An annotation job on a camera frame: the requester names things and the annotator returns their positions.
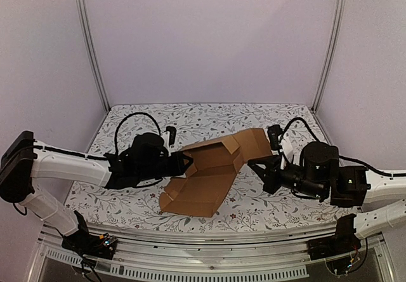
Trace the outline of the brown cardboard box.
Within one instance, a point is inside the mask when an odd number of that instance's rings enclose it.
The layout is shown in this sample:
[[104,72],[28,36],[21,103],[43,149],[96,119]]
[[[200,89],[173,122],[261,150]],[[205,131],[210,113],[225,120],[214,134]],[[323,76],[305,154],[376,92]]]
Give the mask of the brown cardboard box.
[[159,196],[163,212],[212,217],[226,198],[240,169],[250,159],[269,156],[271,149],[262,128],[187,145],[181,152],[193,158],[191,177],[173,177]]

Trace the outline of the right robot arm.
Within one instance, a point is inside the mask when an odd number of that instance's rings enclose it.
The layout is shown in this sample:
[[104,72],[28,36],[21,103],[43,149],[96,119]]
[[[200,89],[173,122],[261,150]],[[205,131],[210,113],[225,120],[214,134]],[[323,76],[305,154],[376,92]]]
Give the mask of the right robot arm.
[[301,151],[299,164],[288,161],[281,145],[277,148],[277,155],[248,162],[269,194],[284,187],[297,198],[320,203],[328,199],[332,206],[341,208],[393,200],[380,209],[339,218],[334,235],[328,238],[332,253],[341,254],[352,243],[405,222],[404,173],[380,171],[359,159],[350,159],[351,165],[340,166],[342,157],[338,148],[323,142],[307,144]]

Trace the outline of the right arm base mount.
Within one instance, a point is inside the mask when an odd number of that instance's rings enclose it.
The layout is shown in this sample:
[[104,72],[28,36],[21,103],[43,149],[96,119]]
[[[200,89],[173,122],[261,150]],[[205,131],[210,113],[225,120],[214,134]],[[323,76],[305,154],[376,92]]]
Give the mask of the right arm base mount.
[[311,260],[319,260],[361,248],[361,242],[355,235],[332,235],[311,239],[306,242],[307,253]]

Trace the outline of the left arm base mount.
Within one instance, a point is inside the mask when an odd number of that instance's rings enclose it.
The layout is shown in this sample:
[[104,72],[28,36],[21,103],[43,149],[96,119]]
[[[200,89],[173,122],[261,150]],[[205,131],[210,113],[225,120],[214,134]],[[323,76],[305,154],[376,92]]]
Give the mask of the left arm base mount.
[[80,257],[89,255],[107,260],[113,259],[118,244],[117,240],[110,247],[99,245],[99,236],[84,231],[77,231],[70,236],[62,236],[62,238],[62,247],[75,252]]

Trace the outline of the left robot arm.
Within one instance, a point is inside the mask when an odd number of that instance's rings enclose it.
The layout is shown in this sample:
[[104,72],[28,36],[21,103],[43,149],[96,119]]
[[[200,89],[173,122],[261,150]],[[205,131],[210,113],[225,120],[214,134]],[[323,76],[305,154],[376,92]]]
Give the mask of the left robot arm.
[[144,133],[125,151],[93,156],[52,147],[24,131],[1,158],[1,199],[28,208],[81,253],[87,253],[98,237],[90,235],[80,213],[64,207],[36,180],[71,180],[110,190],[138,189],[146,180],[156,185],[165,177],[184,175],[193,163],[181,151],[169,152],[171,144],[169,132],[163,136]]

